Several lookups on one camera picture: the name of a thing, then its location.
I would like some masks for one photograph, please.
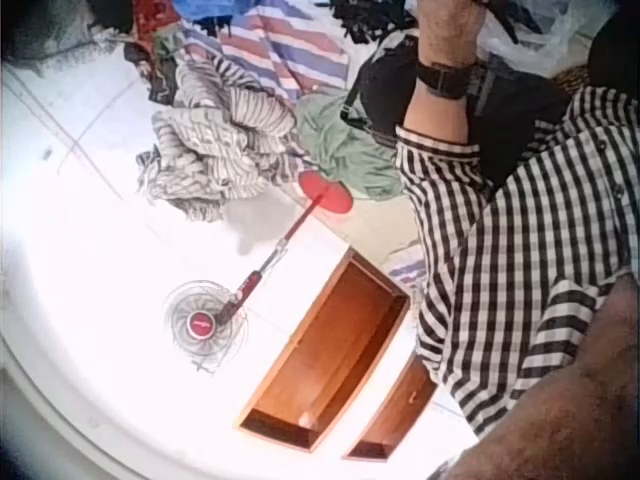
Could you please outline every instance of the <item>fan pole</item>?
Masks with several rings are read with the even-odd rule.
[[[324,198],[325,192],[316,196],[313,201],[309,204],[309,206],[302,212],[302,215],[295,221],[295,223],[289,228],[287,233],[278,240],[273,251],[269,254],[267,259],[262,263],[258,270],[254,270],[249,274],[249,276],[242,282],[240,288],[237,293],[234,295],[234,298],[228,300],[227,303],[224,304],[222,310],[216,315],[216,323],[218,325],[224,325],[229,322],[233,316],[236,314],[244,302],[247,301],[247,298],[251,295],[251,293],[256,289],[260,281],[262,280],[264,273],[267,271],[269,266],[274,262],[276,258],[278,258],[287,248],[289,244],[289,240],[295,235],[298,229],[302,226],[304,221],[311,215],[311,212],[315,210],[315,208],[320,204],[322,199]]]

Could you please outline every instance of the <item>checkered shirt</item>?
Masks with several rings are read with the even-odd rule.
[[[580,90],[492,198],[477,145],[398,127],[427,268],[417,352],[480,437],[573,361],[616,278],[639,278],[637,110]]]

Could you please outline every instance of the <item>red fan hub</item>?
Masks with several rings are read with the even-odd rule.
[[[195,312],[189,317],[187,328],[193,338],[197,340],[207,340],[215,333],[216,322],[208,313]]]

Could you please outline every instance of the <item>wooden drawer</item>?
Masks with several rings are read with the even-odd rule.
[[[237,426],[312,451],[366,383],[408,306],[402,290],[350,250]]]
[[[391,392],[345,458],[388,459],[409,433],[436,387],[424,365],[412,354]]]

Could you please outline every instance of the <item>red circular fan base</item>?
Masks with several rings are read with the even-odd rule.
[[[327,180],[318,172],[302,172],[298,177],[298,183],[311,201],[317,200],[320,208],[344,214],[353,207],[353,197],[349,190],[342,183]]]
[[[195,312],[187,323],[189,334],[197,340],[206,340],[216,331],[216,323],[206,312]]]

